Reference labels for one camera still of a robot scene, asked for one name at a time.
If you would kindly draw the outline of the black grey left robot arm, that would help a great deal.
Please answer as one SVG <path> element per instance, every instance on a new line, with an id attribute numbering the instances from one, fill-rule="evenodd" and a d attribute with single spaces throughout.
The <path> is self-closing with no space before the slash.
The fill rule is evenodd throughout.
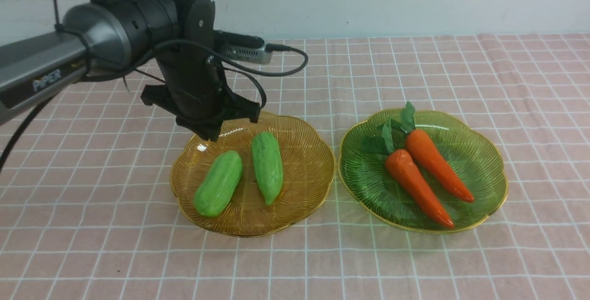
<path id="1" fill-rule="evenodd" d="M 4 165 L 26 128 L 52 100 L 76 83 L 109 82 L 154 59 L 164 78 L 148 84 L 141 100 L 176 118 L 177 125 L 206 141 L 216 141 L 221 126 L 232 119 L 258 122 L 267 103 L 232 91 L 224 63 L 242 73 L 228 50 L 236 40 L 261 38 L 223 33 L 214 29 L 212 0 L 89 0 L 59 17 L 53 5 L 53 31 L 1 47 L 1 123 L 25 111 L 28 116 L 4 147 Z"/>

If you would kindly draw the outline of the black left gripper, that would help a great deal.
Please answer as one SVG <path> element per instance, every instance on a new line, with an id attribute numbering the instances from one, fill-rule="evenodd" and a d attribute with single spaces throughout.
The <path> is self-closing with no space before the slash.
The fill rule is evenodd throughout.
<path id="1" fill-rule="evenodd" d="M 262 106 L 229 88 L 221 57 L 208 61 L 212 53 L 197 42 L 163 42 L 155 58 L 164 84 L 145 86 L 141 101 L 173 114 L 179 126 L 202 140 L 216 142 L 224 122 L 258 123 Z"/>

